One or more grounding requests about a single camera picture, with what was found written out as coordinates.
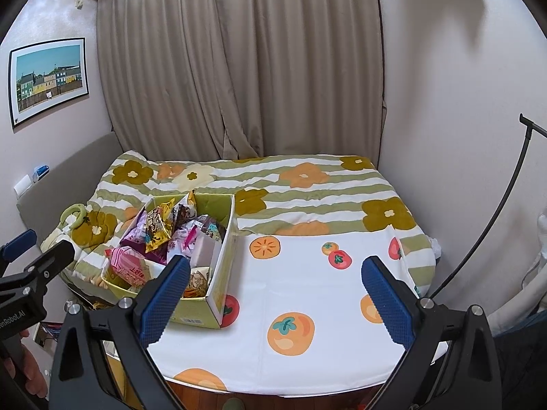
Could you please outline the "person's left hand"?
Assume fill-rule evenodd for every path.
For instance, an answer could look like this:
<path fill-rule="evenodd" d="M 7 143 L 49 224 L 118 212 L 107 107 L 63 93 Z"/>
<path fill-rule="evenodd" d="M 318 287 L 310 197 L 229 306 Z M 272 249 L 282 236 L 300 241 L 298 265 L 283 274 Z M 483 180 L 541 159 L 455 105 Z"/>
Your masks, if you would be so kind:
<path fill-rule="evenodd" d="M 28 329 L 25 329 L 19 335 L 24 339 L 30 336 L 30 332 Z M 45 398 L 47 395 L 47 384 L 42 372 L 40 371 L 40 367 L 30 350 L 22 343 L 21 347 L 23 352 L 22 371 L 27 378 L 25 388 L 31 395 L 35 395 L 39 398 Z M 14 378 L 16 370 L 12 360 L 7 358 L 3 360 L 3 362 L 8 374 Z"/>

